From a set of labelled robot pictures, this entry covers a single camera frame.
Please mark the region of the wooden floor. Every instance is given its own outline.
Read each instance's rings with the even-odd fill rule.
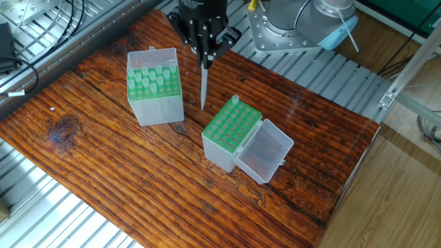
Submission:
[[[407,38],[363,13],[354,36],[338,51],[379,72]],[[396,61],[420,46],[410,42]],[[430,60],[412,85],[441,79],[441,56]],[[441,110],[441,83],[405,92]],[[420,134],[416,114],[396,104],[337,208],[320,247],[441,247],[441,155]]]

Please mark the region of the wooden tabletop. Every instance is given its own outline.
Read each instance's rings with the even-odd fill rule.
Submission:
[[[127,53],[176,48],[185,120],[140,127]],[[153,11],[0,124],[0,137],[146,247],[316,247],[378,125],[242,56],[201,69]],[[266,185],[204,157],[201,132],[237,94],[295,144]]]

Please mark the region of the clear plastic lid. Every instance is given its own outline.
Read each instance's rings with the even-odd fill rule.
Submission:
[[[140,70],[142,67],[158,67],[159,70],[161,66],[171,65],[178,65],[176,48],[158,50],[150,48],[148,51],[129,52],[127,58],[127,70]]]
[[[264,120],[245,142],[234,162],[257,183],[268,183],[278,166],[285,162],[284,158],[293,145],[290,137],[271,121]]]

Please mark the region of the green tip holes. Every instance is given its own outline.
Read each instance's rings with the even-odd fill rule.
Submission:
[[[259,111],[231,97],[204,129],[203,135],[233,154],[261,118]]]
[[[128,70],[127,93],[129,101],[180,96],[182,92],[179,71],[175,65]]]

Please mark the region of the pipette tip box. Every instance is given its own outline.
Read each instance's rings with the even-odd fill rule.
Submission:
[[[237,165],[268,183],[294,142],[262,114],[233,96],[202,132],[205,157],[227,172]]]
[[[141,126],[184,120],[176,49],[129,52],[127,99]]]

